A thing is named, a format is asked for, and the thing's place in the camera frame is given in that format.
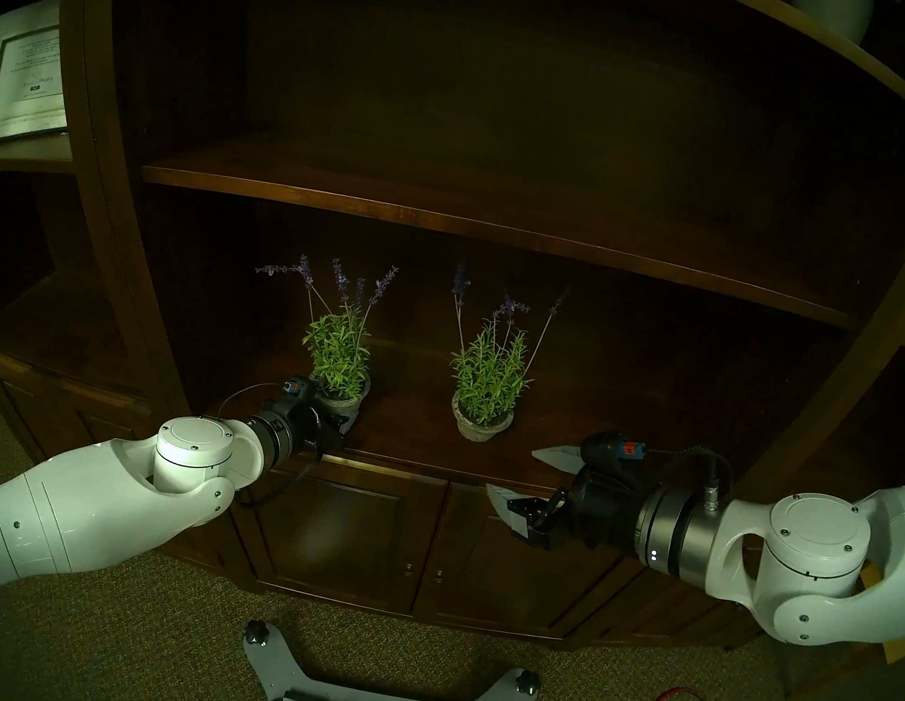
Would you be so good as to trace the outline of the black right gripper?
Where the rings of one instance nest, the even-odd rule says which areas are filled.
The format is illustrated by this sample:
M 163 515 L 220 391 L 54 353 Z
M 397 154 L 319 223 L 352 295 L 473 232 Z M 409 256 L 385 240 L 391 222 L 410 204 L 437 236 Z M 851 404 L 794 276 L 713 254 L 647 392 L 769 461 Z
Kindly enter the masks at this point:
M 649 466 L 640 460 L 591 465 L 579 448 L 562 445 L 534 449 L 531 455 L 555 470 L 576 475 L 570 487 L 550 498 L 486 484 L 496 517 L 516 538 L 546 550 L 577 539 L 588 549 L 605 546 L 623 556 L 637 555 L 638 519 L 656 486 Z

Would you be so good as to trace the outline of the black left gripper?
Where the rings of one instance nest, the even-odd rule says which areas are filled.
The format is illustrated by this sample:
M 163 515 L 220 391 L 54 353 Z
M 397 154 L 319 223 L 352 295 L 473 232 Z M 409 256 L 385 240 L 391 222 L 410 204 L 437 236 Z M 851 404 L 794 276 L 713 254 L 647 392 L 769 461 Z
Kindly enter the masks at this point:
M 276 453 L 295 456 L 304 450 L 321 456 L 346 447 L 357 415 L 332 413 L 316 404 L 282 400 Z

